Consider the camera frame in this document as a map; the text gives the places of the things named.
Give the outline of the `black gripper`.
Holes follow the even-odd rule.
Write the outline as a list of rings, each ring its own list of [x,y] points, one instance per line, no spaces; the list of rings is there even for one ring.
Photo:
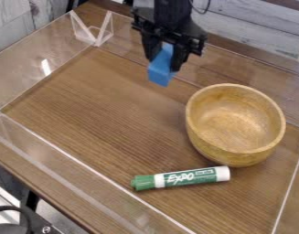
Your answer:
[[[134,6],[132,29],[142,35],[146,58],[152,61],[163,42],[174,45],[170,69],[180,70],[190,53],[200,56],[207,41],[206,30],[192,21],[190,6]]]

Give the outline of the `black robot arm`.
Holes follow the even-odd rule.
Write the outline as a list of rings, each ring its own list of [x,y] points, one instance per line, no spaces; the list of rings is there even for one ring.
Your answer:
[[[131,13],[147,60],[158,57],[164,42],[171,44],[170,71],[178,72],[191,54],[203,54],[207,42],[206,30],[192,21],[192,0],[152,0],[152,7],[134,6]]]

